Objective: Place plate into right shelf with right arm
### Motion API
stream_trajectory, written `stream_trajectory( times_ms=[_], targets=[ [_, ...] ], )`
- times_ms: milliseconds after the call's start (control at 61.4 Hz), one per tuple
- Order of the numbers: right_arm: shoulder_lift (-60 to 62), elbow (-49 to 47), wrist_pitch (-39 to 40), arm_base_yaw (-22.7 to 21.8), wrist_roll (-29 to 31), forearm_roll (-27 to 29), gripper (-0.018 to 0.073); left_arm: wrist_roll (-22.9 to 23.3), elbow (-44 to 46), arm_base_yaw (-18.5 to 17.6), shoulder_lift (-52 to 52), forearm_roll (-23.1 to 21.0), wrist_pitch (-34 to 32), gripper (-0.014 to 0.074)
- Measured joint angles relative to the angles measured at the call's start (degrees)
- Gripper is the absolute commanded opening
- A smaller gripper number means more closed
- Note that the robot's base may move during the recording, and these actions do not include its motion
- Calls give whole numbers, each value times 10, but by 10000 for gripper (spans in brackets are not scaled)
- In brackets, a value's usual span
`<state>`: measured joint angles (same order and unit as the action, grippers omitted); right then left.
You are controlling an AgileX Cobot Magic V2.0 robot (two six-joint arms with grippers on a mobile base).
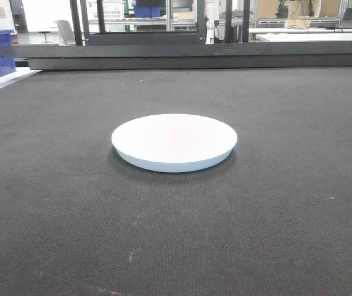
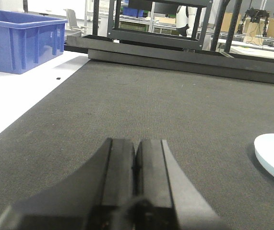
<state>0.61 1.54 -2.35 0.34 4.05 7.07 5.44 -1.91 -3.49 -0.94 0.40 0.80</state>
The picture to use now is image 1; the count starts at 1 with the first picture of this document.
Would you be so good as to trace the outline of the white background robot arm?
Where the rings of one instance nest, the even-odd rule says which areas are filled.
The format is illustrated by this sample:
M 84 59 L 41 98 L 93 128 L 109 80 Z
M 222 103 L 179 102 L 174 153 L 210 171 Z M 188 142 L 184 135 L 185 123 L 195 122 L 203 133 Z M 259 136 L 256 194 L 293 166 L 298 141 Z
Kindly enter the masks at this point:
M 215 43 L 215 31 L 219 24 L 219 1 L 205 0 L 206 38 L 205 44 Z

